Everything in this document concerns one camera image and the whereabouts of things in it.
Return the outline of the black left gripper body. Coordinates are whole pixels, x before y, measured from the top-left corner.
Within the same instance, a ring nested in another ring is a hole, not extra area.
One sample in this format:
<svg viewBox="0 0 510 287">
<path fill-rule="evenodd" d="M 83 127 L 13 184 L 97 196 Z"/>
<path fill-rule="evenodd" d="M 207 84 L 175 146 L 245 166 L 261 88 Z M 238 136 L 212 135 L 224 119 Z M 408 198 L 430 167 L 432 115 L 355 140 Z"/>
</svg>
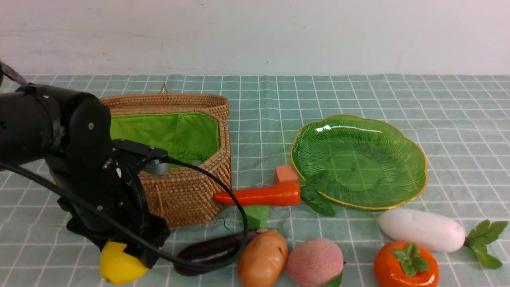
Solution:
<svg viewBox="0 0 510 287">
<path fill-rule="evenodd" d="M 171 233 L 163 218 L 151 214 L 135 161 L 117 165 L 116 162 L 109 163 L 108 158 L 92 163 L 87 163 L 87 159 L 92 159 L 92 156 L 45 158 L 58 187 L 94 209 L 89 212 L 69 197 L 60 196 L 58 204 L 72 216 L 67 229 L 94 243 L 102 256 L 117 250 L 120 256 L 151 269 L 160 258 L 157 253 L 97 216 L 100 213 L 113 218 L 118 225 L 155 247 L 162 247 L 167 240 Z"/>
</svg>

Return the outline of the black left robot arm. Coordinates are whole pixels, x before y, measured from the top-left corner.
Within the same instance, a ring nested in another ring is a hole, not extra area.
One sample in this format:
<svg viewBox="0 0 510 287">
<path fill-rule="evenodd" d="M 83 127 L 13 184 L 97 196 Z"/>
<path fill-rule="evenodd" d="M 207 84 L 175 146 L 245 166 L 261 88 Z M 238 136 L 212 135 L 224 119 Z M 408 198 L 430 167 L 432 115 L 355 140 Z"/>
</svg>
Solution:
<svg viewBox="0 0 510 287">
<path fill-rule="evenodd" d="M 44 186 L 66 193 L 58 204 L 72 216 L 67 229 L 100 250 L 107 243 L 123 243 L 122 252 L 151 269 L 159 255 L 98 214 L 113 218 L 155 248 L 162 247 L 171 233 L 163 218 L 150 213 L 138 174 L 166 173 L 168 153 L 113 140 L 110 110 L 90 93 L 29 83 L 5 63 L 1 77 L 20 84 L 16 91 L 1 95 L 1 164 L 20 167 L 43 159 L 56 180 Z"/>
</svg>

